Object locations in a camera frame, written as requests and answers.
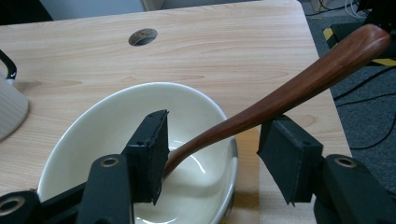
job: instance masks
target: light wood tabletop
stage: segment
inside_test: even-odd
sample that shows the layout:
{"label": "light wood tabletop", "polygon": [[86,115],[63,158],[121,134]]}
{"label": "light wood tabletop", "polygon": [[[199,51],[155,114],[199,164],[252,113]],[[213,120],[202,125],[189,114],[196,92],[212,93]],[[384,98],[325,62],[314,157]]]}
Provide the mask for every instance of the light wood tabletop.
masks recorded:
{"label": "light wood tabletop", "polygon": [[[144,28],[155,29],[157,38],[131,46],[129,37]],[[230,117],[318,58],[295,0],[1,26],[0,49],[17,65],[14,86],[29,100],[26,121],[0,142],[0,195],[35,189],[67,128],[116,91],[181,83],[207,94]],[[350,155],[329,91],[287,115],[324,145],[324,155]],[[222,222],[315,223],[312,203],[286,205],[256,155],[258,139],[259,128],[236,136],[235,202]]]}

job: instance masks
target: bowl rim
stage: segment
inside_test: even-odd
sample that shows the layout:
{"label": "bowl rim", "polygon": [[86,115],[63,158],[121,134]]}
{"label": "bowl rim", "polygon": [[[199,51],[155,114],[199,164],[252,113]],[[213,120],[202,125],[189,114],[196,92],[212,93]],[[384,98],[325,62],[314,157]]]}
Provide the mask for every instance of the bowl rim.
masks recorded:
{"label": "bowl rim", "polygon": [[[201,97],[205,98],[210,104],[212,104],[216,110],[219,112],[219,114],[221,115],[221,118],[223,120],[226,120],[227,117],[225,115],[225,113],[223,112],[223,110],[219,107],[219,105],[212,100],[209,96],[207,96],[206,94],[204,94],[201,91],[196,90],[193,87],[187,86],[187,85],[183,85],[183,84],[179,84],[179,83],[175,83],[175,82],[147,82],[147,83],[142,83],[142,84],[137,84],[137,85],[133,85],[130,86],[128,88],[122,89],[120,91],[116,91],[110,95],[108,95],[107,97],[105,97],[104,99],[100,100],[99,102],[95,103],[94,105],[92,105],[89,109],[87,109],[84,113],[82,113],[71,125],[70,127],[68,127],[66,129],[66,131],[64,132],[64,134],[61,136],[61,138],[58,140],[58,142],[56,143],[56,145],[53,147],[51,153],[49,154],[49,157],[46,160],[46,163],[43,167],[43,171],[41,173],[39,182],[38,182],[38,187],[37,187],[37,194],[41,199],[41,191],[43,190],[43,182],[46,182],[46,172],[48,171],[48,169],[50,168],[52,162],[54,160],[55,154],[57,153],[57,151],[63,141],[63,139],[71,132],[71,130],[74,129],[74,127],[79,123],[79,121],[81,119],[84,119],[86,117],[87,114],[91,113],[92,110],[94,110],[98,105],[102,104],[104,101],[107,101],[110,98],[113,98],[119,94],[123,94],[126,91],[131,91],[134,89],[140,89],[140,88],[145,88],[148,86],[158,86],[158,85],[167,85],[167,86],[174,86],[174,87],[179,87],[182,89],[186,89],[189,91],[194,92],[195,94],[200,95]],[[237,152],[237,144],[236,144],[236,140],[234,136],[231,136],[229,138],[230,141],[230,145],[228,146],[227,150],[231,150],[231,160],[230,160],[230,164],[231,164],[231,176],[230,176],[230,182],[231,184],[229,185],[229,187],[224,190],[225,192],[225,197],[223,198],[222,204],[220,205],[217,213],[212,217],[211,223],[219,223],[221,221],[221,219],[223,218],[223,216],[225,215],[225,213],[228,211],[229,208],[229,204],[232,202],[233,199],[233,193],[234,193],[234,189],[235,189],[235,183],[236,183],[236,177],[237,177],[237,170],[238,170],[238,152]]]}

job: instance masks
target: mug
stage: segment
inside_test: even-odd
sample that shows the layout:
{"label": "mug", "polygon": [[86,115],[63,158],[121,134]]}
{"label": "mug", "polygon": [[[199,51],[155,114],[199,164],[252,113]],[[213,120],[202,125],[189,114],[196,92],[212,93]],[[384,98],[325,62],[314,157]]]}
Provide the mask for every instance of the mug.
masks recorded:
{"label": "mug", "polygon": [[14,62],[2,50],[0,50],[0,60],[7,67],[7,78],[0,76],[0,141],[2,141],[23,123],[28,111],[28,101],[12,86],[17,75]]}

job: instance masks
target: spoon handle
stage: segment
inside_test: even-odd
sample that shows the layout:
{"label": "spoon handle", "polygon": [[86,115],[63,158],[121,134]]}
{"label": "spoon handle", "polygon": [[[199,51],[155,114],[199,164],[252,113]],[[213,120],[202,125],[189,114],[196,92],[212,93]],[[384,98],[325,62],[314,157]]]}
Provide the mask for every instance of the spoon handle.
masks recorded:
{"label": "spoon handle", "polygon": [[171,151],[164,176],[169,176],[192,153],[253,128],[325,91],[376,58],[389,44],[389,33],[372,24],[362,26],[298,76],[256,104]]}

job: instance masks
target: bowl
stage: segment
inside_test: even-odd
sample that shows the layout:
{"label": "bowl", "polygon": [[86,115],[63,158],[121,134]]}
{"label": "bowl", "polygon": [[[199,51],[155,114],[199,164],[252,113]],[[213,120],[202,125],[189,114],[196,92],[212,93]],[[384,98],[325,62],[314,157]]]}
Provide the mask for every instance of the bowl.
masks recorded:
{"label": "bowl", "polygon": [[[92,163],[121,153],[143,118],[167,109],[169,148],[173,150],[226,119],[203,93],[176,83],[147,83],[100,101],[66,131],[44,167],[38,185],[42,202],[88,178]],[[163,182],[154,206],[134,205],[136,223],[218,223],[232,198],[237,170],[233,137],[184,160]]]}

